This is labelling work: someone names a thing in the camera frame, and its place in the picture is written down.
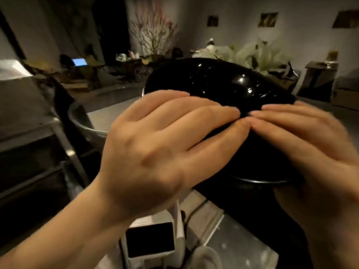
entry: person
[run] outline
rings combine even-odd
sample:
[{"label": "person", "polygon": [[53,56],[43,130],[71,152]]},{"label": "person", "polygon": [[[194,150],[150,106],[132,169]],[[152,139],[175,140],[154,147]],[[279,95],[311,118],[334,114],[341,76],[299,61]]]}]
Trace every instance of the person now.
[{"label": "person", "polygon": [[169,207],[223,168],[250,128],[305,177],[301,187],[276,188],[275,195],[303,228],[314,267],[357,268],[359,155],[346,129],[302,102],[250,114],[239,119],[237,108],[181,91],[145,95],[112,124],[95,180],[3,256],[0,268],[94,268],[134,219]]}]

